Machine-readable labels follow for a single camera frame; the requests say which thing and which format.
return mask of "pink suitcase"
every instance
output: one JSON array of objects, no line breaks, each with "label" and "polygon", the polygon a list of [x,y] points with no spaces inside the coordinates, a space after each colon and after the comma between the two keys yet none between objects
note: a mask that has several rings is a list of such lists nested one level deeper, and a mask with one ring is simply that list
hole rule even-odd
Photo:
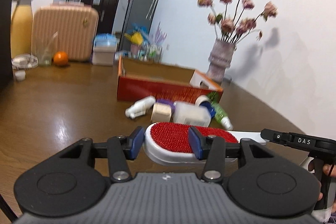
[{"label": "pink suitcase", "polygon": [[47,44],[58,32],[54,52],[66,52],[70,60],[87,61],[98,26],[98,12],[82,5],[51,5],[36,11],[31,36],[31,52]]}]

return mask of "black cabinet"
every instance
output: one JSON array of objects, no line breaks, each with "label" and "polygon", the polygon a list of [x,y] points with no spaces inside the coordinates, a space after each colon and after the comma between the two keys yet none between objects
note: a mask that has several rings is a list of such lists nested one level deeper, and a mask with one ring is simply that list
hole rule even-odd
[{"label": "black cabinet", "polygon": [[11,62],[12,0],[0,0],[0,90],[13,79]]}]

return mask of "handheld controller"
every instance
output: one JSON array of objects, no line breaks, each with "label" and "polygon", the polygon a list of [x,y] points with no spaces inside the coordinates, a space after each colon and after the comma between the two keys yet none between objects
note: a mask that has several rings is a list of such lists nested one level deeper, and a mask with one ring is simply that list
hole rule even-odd
[{"label": "handheld controller", "polygon": [[[315,211],[325,211],[325,220],[329,219],[335,200],[336,179],[330,177],[336,161],[336,141],[298,133],[284,133],[270,129],[261,131],[261,137],[273,143],[289,146],[309,152],[314,158],[315,176],[321,182],[323,198],[315,205]],[[331,165],[329,175],[323,173],[325,164]]]},{"label": "handheld controller", "polygon": [[[106,143],[84,138],[23,173],[14,185],[23,212],[15,224],[317,223],[314,175],[250,139],[226,143],[191,127],[190,146],[206,160],[201,178],[133,177],[126,160],[137,157],[144,132],[139,127]],[[229,177],[227,157],[238,158],[239,167]],[[109,177],[94,169],[96,158],[108,159]]]}]

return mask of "bottle cap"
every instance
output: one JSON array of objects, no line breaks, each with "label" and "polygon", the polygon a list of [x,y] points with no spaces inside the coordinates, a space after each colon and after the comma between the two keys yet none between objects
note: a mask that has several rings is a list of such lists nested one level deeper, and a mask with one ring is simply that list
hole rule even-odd
[{"label": "bottle cap", "polygon": [[224,126],[224,128],[225,128],[226,130],[233,130],[233,125],[232,125],[232,123],[231,123],[229,117],[224,117],[224,118],[221,120],[220,123],[222,124],[222,126]]},{"label": "bottle cap", "polygon": [[137,112],[137,113],[131,113],[129,117],[130,117],[131,119],[135,119],[135,118],[140,117],[140,116],[143,116],[143,115],[146,115],[146,111],[145,111],[145,110],[144,110],[144,111]]},{"label": "bottle cap", "polygon": [[126,111],[125,111],[125,115],[126,115],[127,118],[130,117],[131,112],[130,112],[129,108],[126,109]]}]

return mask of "door handle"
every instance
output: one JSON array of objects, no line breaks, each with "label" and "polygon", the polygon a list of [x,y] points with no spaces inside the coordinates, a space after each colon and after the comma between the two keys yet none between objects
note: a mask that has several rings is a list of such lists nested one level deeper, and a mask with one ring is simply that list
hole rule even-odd
[{"label": "door handle", "polygon": [[105,15],[105,10],[103,10],[103,12],[101,13],[100,22],[103,22],[103,20],[104,20],[104,15]]}]

